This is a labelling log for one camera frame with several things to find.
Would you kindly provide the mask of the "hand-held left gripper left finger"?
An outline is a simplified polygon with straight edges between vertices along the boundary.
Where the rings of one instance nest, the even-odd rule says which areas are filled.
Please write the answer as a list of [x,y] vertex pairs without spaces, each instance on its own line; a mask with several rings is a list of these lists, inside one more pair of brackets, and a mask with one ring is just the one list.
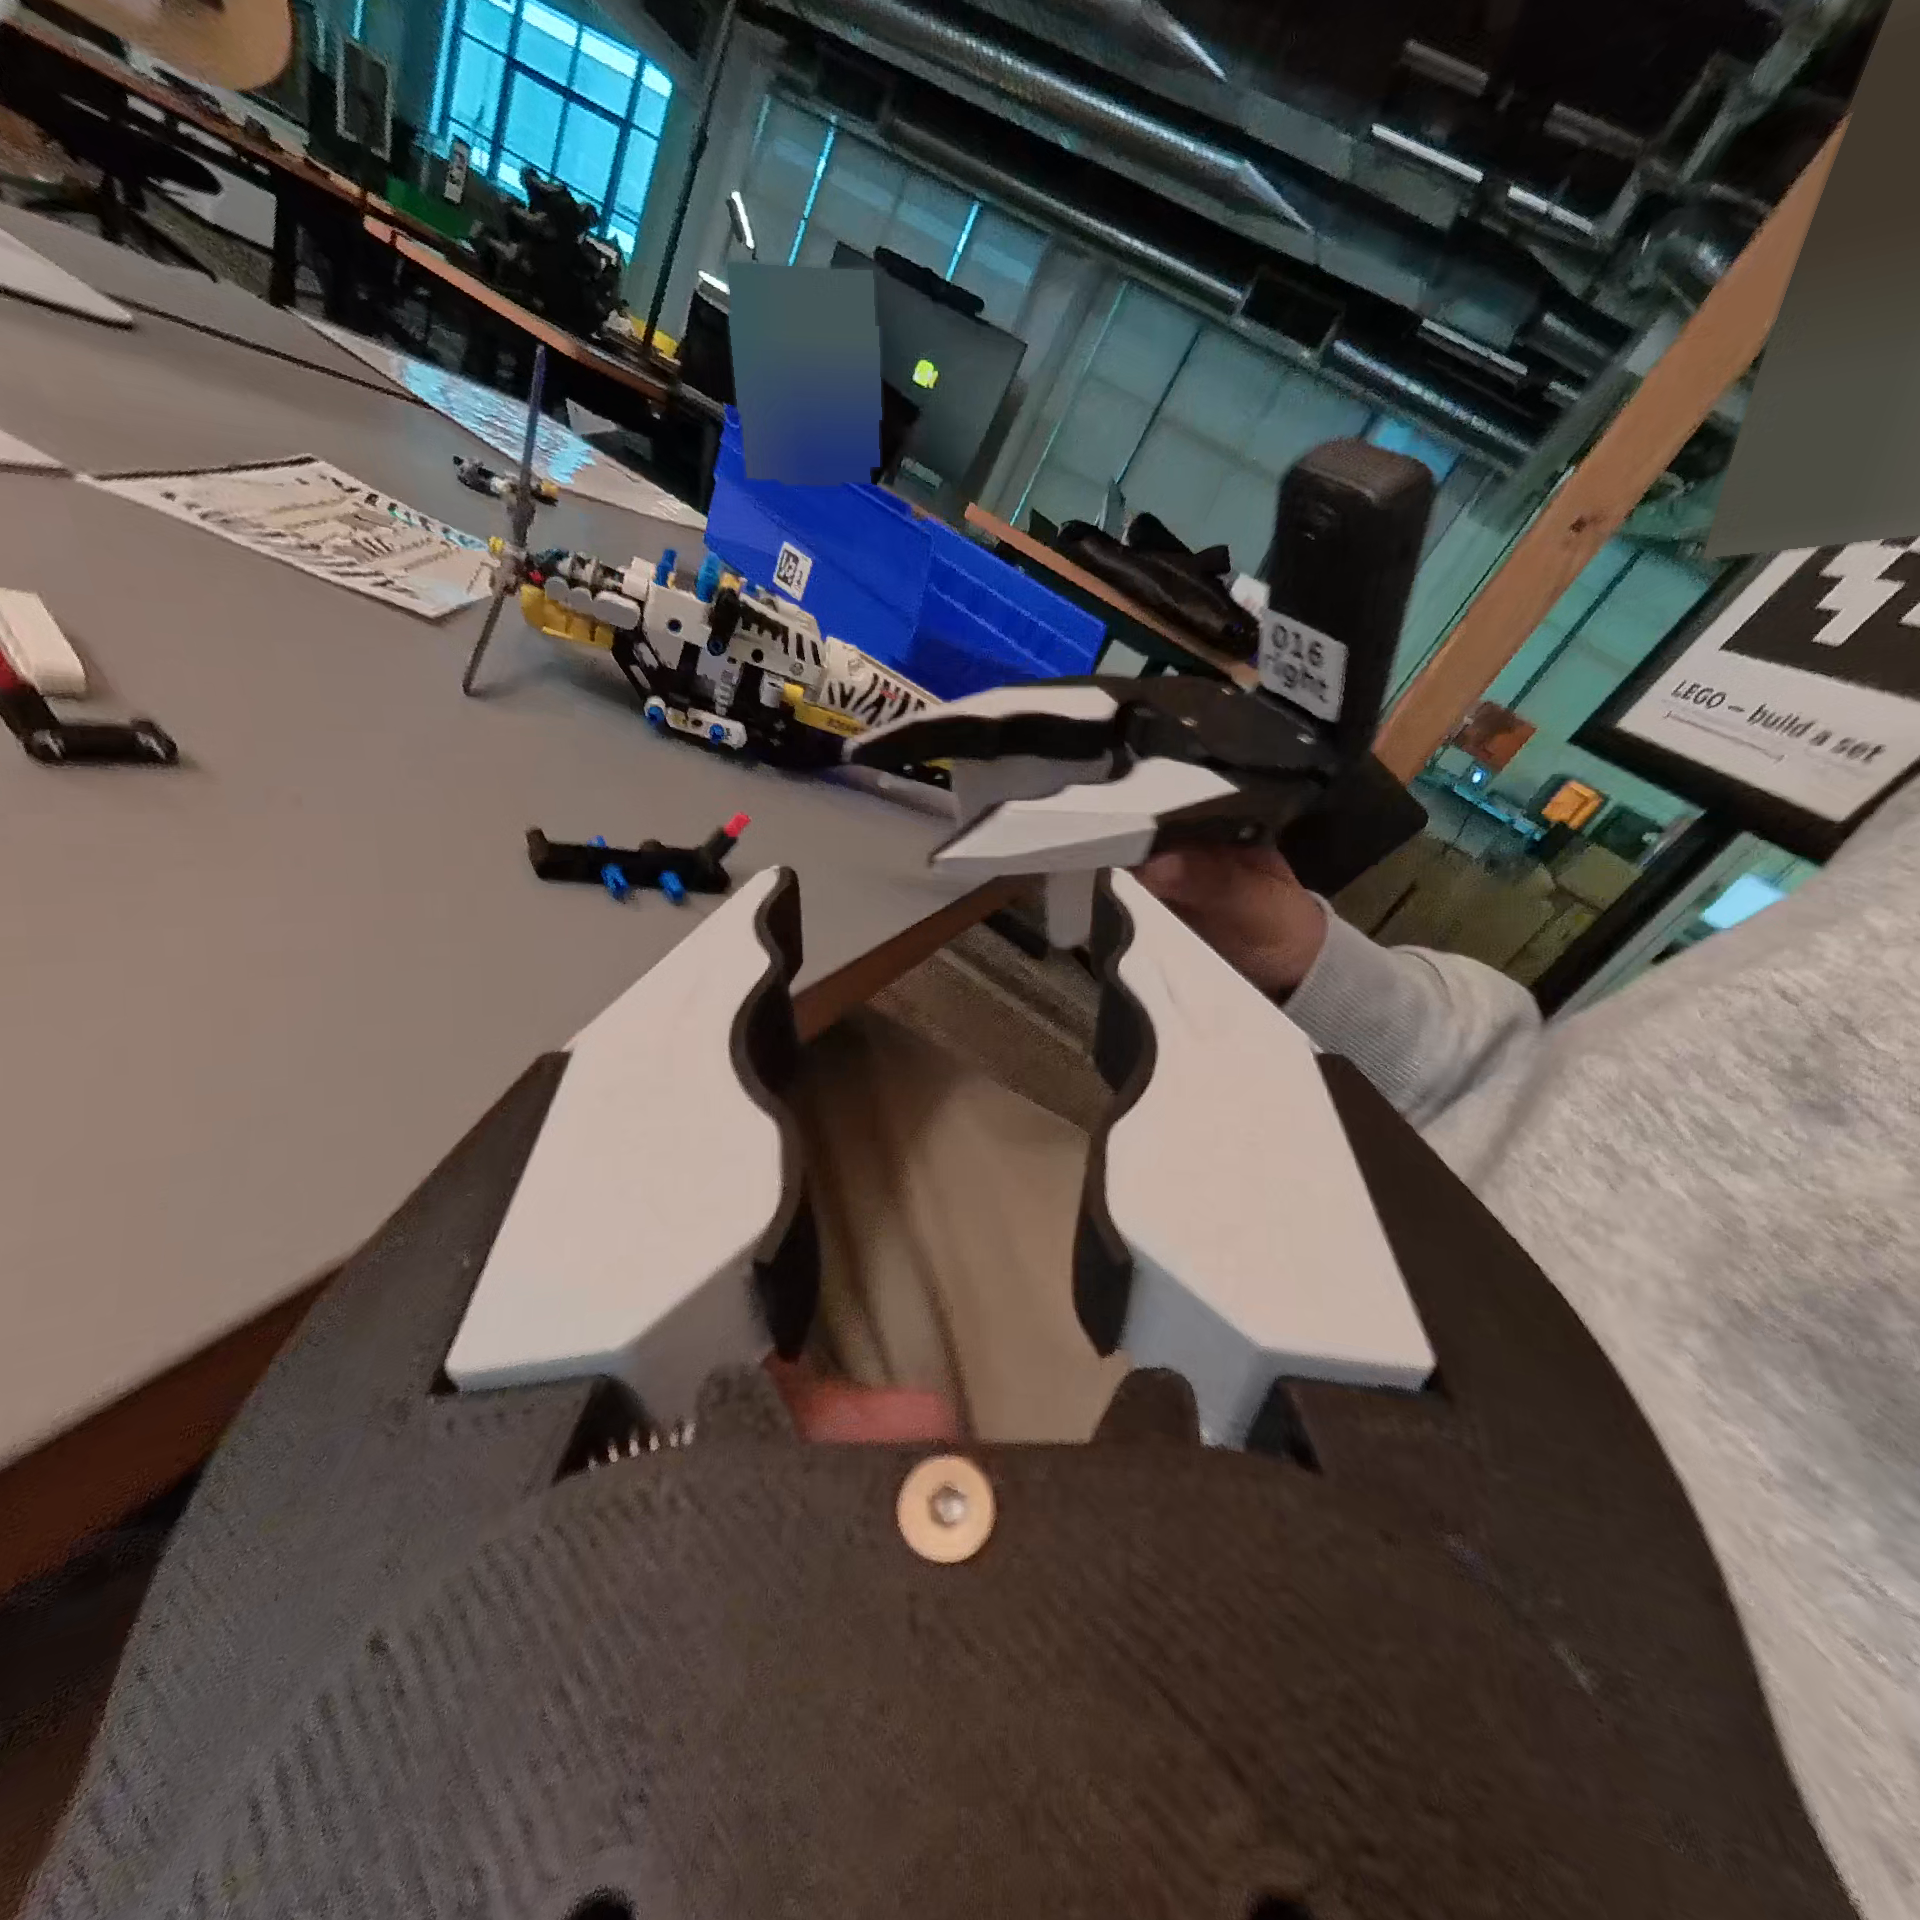
[[448,1386],[617,1385],[649,1419],[692,1419],[713,1369],[802,1345],[802,956],[802,877],[768,869],[564,1040],[443,1351]]

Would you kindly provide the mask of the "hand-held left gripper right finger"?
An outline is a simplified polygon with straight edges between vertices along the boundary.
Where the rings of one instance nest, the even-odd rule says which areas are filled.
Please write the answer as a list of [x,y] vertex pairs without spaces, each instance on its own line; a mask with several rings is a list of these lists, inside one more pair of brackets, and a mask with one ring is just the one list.
[[1092,883],[1092,960],[1092,1351],[1174,1369],[1209,1446],[1245,1446],[1281,1385],[1423,1395],[1435,1354],[1306,1029],[1132,875]]

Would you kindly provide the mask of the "black lego beam blue pins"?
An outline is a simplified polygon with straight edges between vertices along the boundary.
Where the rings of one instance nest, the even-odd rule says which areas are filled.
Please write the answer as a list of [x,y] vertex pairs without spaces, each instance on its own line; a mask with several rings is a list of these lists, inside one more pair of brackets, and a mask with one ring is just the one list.
[[661,842],[649,842],[632,850],[601,843],[601,842],[564,843],[564,842],[550,842],[544,830],[528,830],[530,877],[593,883],[607,899],[632,899],[632,892],[661,892],[667,903],[702,899],[692,888],[692,850],[694,843],[661,843]]

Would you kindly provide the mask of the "partly built lego helicopter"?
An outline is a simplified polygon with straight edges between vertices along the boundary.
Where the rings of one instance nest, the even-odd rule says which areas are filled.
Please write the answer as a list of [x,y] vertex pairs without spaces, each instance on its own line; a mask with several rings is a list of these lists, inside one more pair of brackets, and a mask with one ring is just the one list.
[[[538,424],[544,344],[530,349],[513,472],[530,472]],[[850,736],[937,702],[717,562],[702,562],[694,575],[675,555],[601,566],[580,549],[538,549],[530,521],[530,500],[502,500],[502,539],[488,543],[488,618],[462,669],[468,697],[478,697],[497,612],[513,607],[538,635],[601,654],[638,689],[649,728],[768,766],[834,766]]]

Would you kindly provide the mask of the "black lego connector red axle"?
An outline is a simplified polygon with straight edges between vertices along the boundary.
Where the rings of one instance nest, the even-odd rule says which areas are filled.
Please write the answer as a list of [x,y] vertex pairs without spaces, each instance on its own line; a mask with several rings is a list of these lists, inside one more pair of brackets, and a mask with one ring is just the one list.
[[50,766],[84,766],[84,760],[174,766],[182,760],[174,736],[167,736],[152,719],[66,719],[10,664],[0,664],[0,726],[34,760],[50,760]]

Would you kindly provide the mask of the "person's right hand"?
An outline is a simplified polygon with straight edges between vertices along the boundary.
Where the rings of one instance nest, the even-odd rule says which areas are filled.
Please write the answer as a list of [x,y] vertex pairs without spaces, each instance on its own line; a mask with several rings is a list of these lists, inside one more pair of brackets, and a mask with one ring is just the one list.
[[1159,850],[1137,883],[1268,996],[1288,996],[1327,943],[1327,903],[1268,843]]

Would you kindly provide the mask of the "blue plastic storage bin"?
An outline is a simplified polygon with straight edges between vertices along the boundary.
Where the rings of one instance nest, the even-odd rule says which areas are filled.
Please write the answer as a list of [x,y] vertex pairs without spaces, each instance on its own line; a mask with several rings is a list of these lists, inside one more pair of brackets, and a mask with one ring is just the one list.
[[943,702],[1087,681],[1110,646],[1096,612],[889,487],[751,482],[737,409],[713,463],[710,549]]

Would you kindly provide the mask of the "black jacket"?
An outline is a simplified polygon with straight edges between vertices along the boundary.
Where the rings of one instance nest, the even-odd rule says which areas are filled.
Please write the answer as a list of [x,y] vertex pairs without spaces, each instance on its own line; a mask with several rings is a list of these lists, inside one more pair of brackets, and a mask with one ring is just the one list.
[[1188,549],[1159,518],[1137,518],[1124,539],[1092,521],[1058,521],[1051,549],[1182,635],[1209,643],[1222,658],[1258,658],[1264,627],[1232,604],[1227,543]]

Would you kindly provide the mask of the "slanted wooden beam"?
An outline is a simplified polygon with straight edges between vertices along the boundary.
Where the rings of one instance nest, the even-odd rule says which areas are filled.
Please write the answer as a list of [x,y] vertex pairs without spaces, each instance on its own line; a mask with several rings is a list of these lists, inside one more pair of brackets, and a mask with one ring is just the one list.
[[1572,575],[1618,539],[1623,518],[1697,441],[1716,403],[1755,367],[1781,313],[1815,204],[1845,150],[1851,114],[1722,267],[1688,324],[1643,367],[1595,447],[1550,482],[1498,570],[1457,607],[1435,654],[1409,677],[1379,728],[1391,780],[1416,780],[1447,744],[1457,719],[1487,697],[1527,635],[1550,612]]

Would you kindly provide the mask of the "dark background monitor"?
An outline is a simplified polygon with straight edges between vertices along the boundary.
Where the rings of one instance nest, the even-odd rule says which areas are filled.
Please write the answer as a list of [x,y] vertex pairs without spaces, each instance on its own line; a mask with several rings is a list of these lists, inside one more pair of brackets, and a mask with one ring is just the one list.
[[943,482],[965,482],[1025,344],[988,324],[983,295],[889,249],[872,254],[872,293],[884,383],[916,407],[905,454]]

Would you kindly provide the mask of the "framed marker sign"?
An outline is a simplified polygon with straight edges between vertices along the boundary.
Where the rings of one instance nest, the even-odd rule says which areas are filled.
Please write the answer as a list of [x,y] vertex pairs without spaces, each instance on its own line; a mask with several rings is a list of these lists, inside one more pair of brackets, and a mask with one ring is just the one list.
[[1828,864],[1920,760],[1920,543],[1741,562],[1572,744]]

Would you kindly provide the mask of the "person's grey hoodie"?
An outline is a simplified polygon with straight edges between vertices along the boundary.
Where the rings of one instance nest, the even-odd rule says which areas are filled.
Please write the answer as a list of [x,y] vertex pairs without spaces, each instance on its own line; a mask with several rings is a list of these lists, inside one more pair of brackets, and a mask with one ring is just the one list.
[[1654,1425],[1858,1915],[1920,1909],[1920,810],[1504,1050],[1428,1143]]

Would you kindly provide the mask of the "printed paper sheet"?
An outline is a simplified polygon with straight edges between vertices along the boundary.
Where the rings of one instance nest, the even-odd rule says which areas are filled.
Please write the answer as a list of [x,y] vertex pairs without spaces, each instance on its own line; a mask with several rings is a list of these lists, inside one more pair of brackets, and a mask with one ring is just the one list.
[[[519,395],[497,395],[468,374],[443,374],[412,349],[397,349],[383,342],[349,335],[341,324],[324,324],[315,313],[301,313],[309,329],[318,329],[324,342],[336,342],[341,349],[349,349],[354,361],[366,361],[375,374],[397,381],[407,395],[418,395],[426,409],[438,409],[443,424],[468,426],[472,441],[483,441],[491,454],[519,463],[519,441],[528,441],[528,403]],[[675,493],[661,493],[657,482],[638,480],[632,464],[607,463],[601,449],[593,449],[575,426],[544,415],[538,424],[538,449],[530,449],[530,472],[544,482],[555,482],[561,493],[580,493],[661,526],[685,526],[685,534],[710,534],[710,518]]]

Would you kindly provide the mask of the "zebra striped sticker sheet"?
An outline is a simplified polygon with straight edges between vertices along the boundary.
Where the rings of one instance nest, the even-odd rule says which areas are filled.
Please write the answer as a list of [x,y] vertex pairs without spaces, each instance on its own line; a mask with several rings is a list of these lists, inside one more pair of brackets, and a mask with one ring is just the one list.
[[448,618],[491,590],[483,539],[318,454],[84,472],[84,482],[418,618]]

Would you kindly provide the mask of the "white monitor stand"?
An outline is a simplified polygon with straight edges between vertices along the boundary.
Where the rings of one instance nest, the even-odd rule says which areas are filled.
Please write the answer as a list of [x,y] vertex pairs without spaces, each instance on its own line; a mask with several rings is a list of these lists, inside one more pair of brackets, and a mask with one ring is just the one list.
[[61,267],[57,256],[34,254],[10,233],[0,233],[0,295],[7,300],[34,300],[66,318],[133,329],[133,310],[99,295],[89,278]]

